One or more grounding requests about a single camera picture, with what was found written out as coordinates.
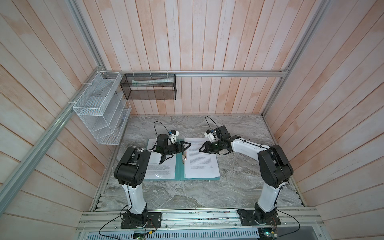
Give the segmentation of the green file folder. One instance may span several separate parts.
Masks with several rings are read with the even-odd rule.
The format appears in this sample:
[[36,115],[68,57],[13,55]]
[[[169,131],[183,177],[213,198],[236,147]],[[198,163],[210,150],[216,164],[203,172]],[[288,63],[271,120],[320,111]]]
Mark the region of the green file folder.
[[214,180],[218,181],[218,179],[186,179],[185,178],[185,165],[183,165],[182,162],[182,154],[177,154],[176,159],[176,172],[175,172],[175,178],[173,180],[169,181],[187,181],[187,180]]

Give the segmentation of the printed paper sheet dense text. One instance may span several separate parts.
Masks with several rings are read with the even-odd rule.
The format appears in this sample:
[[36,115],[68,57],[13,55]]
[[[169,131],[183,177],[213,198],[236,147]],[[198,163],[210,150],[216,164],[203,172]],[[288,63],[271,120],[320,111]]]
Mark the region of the printed paper sheet dense text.
[[173,180],[176,172],[177,155],[167,155],[161,165],[161,154],[151,153],[145,180]]

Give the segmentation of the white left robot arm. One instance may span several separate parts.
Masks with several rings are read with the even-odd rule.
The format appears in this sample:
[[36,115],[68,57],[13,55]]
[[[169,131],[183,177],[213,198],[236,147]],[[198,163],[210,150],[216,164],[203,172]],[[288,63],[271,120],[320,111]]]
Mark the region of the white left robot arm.
[[142,182],[145,179],[150,163],[163,164],[167,159],[185,152],[191,143],[176,141],[167,134],[160,134],[154,146],[149,150],[139,150],[128,147],[117,164],[114,172],[115,179],[125,190],[128,199],[128,210],[121,215],[122,229],[144,228],[161,224],[161,214],[148,214],[148,205],[144,200]]

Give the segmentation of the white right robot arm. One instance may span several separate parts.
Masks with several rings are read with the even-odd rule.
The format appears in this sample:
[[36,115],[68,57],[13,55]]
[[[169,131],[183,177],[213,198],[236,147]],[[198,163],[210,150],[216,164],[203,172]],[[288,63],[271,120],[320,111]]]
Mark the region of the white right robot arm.
[[283,186],[289,184],[289,178],[294,170],[279,145],[264,146],[245,140],[240,136],[231,136],[225,126],[207,130],[205,137],[208,139],[200,148],[201,153],[219,154],[223,150],[228,153],[236,152],[255,159],[259,163],[264,185],[261,196],[255,204],[254,211],[238,210],[242,225],[266,225],[269,220],[276,219],[276,202]]

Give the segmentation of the metal folder clip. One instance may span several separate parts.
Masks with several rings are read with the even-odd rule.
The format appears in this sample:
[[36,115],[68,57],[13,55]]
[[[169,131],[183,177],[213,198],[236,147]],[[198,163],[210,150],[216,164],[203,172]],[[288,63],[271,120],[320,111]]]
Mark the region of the metal folder clip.
[[185,164],[186,160],[187,160],[187,153],[186,153],[186,152],[183,152],[183,153],[182,153],[182,162],[183,162],[183,165]]

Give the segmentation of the black mesh basket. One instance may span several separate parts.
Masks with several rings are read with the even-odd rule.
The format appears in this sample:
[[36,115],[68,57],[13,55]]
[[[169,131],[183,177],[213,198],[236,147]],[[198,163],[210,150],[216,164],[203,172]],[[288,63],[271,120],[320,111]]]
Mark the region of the black mesh basket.
[[177,98],[174,74],[124,74],[120,87],[128,101],[174,101]]

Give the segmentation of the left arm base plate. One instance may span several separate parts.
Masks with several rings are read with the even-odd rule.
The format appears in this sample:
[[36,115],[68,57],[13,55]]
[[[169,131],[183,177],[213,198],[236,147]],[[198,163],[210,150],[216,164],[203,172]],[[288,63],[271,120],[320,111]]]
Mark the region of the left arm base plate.
[[161,227],[161,223],[162,223],[161,212],[143,212],[140,215],[127,212],[123,214],[121,228],[122,229],[141,229],[141,228],[158,229]]

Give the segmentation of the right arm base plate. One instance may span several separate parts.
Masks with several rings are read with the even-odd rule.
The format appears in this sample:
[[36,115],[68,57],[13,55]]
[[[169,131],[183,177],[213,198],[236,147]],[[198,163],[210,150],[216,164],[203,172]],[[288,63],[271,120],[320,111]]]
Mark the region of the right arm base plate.
[[280,217],[277,214],[277,210],[273,210],[271,212],[265,213],[259,209],[256,209],[256,210],[238,209],[237,213],[240,217],[242,226],[281,225]]

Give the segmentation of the horizontal aluminium frame bar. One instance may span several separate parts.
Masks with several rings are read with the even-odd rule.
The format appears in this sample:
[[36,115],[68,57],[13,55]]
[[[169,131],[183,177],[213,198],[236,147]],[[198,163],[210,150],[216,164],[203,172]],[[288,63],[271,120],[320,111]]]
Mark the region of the horizontal aluminium frame bar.
[[176,77],[285,77],[287,71],[281,70],[213,70],[213,71],[117,71],[121,75],[175,75]]

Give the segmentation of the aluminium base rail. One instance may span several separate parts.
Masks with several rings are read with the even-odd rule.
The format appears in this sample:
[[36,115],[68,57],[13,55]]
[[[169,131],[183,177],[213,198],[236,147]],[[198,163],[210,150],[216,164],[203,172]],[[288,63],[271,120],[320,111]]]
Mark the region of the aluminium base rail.
[[[153,210],[161,213],[160,230],[234,229],[243,228],[237,209],[183,209]],[[76,232],[122,231],[120,211],[96,211],[82,214]],[[265,228],[324,226],[320,213],[314,207],[282,207]]]

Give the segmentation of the left aluminium frame bar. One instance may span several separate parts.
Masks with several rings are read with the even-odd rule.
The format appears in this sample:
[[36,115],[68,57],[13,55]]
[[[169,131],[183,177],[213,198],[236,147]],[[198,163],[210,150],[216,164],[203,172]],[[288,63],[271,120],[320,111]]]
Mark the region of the left aluminium frame bar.
[[5,210],[14,200],[32,172],[36,169],[43,156],[47,153],[49,148],[72,118],[75,112],[74,105],[79,101],[80,96],[92,83],[94,77],[104,69],[104,67],[98,66],[92,71],[85,83],[83,83],[81,88],[76,92],[75,96],[67,103],[58,117],[39,138],[37,143],[28,151],[21,163],[1,186],[1,215],[5,213]]

